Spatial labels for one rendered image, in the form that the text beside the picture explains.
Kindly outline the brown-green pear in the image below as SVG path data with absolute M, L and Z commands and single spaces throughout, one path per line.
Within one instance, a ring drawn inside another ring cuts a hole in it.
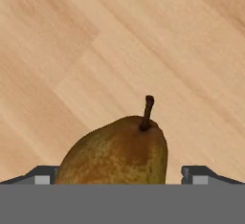
M 154 97 L 145 97 L 142 116 L 127 116 L 80 138 L 55 177 L 58 185 L 164 184 L 167 140 L 150 119 Z

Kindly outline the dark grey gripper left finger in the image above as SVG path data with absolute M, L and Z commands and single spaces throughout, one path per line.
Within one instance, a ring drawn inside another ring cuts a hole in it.
M 37 166 L 24 175 L 0 182 L 0 185 L 53 185 L 59 166 Z

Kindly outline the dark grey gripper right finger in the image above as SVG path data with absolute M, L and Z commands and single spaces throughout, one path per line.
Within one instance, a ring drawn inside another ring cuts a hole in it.
M 243 182 L 222 175 L 218 175 L 206 166 L 182 166 L 181 173 L 182 185 L 243 185 Z

